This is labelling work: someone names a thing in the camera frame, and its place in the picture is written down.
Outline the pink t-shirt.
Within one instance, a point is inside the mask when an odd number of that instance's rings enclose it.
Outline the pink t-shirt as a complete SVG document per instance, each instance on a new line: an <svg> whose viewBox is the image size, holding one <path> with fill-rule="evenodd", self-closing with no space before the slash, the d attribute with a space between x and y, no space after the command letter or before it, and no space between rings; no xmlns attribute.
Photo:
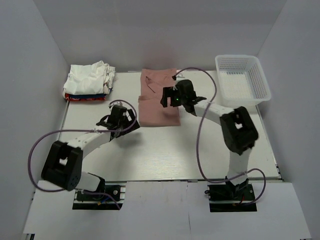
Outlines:
<svg viewBox="0 0 320 240"><path fill-rule="evenodd" d="M163 107L161 99L164 87L173 87L172 76L177 69L143 69L140 76L140 96L138 97L138 120L142 127L180 126L180 114L177 107Z"/></svg>

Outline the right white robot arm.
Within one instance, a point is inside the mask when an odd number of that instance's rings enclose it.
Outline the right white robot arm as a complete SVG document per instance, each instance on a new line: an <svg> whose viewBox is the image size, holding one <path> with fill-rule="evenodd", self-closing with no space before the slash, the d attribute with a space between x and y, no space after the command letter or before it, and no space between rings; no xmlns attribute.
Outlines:
<svg viewBox="0 0 320 240"><path fill-rule="evenodd" d="M183 106L187 113L201 118L196 137L196 159L200 174L212 184L219 181L208 179L203 172L199 153L200 134L205 119L220 125L224 143L229 149L228 172L221 183L226 184L225 192L229 198L236 200L242 196L249 182L249 156L259 138L248 110L243 106L224 107L197 96L193 83L188 79L178 81L175 86L164 87L160 103L164 108Z"/></svg>

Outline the white t-shirt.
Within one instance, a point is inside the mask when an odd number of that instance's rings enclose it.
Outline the white t-shirt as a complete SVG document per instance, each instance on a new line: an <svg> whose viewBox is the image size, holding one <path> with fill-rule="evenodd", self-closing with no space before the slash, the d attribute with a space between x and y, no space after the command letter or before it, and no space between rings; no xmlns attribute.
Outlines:
<svg viewBox="0 0 320 240"><path fill-rule="evenodd" d="M116 68L102 60L89 65L72 64L63 93L70 95L108 95L113 89Z"/></svg>

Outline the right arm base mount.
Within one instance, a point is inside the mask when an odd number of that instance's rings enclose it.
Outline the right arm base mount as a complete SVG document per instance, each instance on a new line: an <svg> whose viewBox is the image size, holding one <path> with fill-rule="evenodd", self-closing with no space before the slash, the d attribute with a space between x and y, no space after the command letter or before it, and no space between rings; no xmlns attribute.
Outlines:
<svg viewBox="0 0 320 240"><path fill-rule="evenodd" d="M207 186L204 194L208 197L211 213L249 213L256 212L255 193L252 184L233 195L226 184L211 184Z"/></svg>

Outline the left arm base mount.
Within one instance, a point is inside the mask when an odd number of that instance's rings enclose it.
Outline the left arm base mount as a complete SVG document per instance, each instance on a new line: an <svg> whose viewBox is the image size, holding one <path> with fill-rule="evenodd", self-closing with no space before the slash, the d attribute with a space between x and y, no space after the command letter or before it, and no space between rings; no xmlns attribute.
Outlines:
<svg viewBox="0 0 320 240"><path fill-rule="evenodd" d="M74 194L73 210L113 211L121 209L126 193L125 182L107 182L104 192L110 195L117 204L106 195L90 195L77 190Z"/></svg>

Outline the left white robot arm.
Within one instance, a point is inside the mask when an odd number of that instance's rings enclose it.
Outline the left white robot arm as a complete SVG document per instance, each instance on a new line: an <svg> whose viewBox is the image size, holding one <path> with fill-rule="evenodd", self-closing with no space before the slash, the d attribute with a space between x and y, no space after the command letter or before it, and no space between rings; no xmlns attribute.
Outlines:
<svg viewBox="0 0 320 240"><path fill-rule="evenodd" d="M105 180L82 171L84 158L100 146L140 127L136 111L113 105L109 115L101 118L93 129L68 141L55 141L49 150L41 178L63 190L84 190L99 200L105 196Z"/></svg>

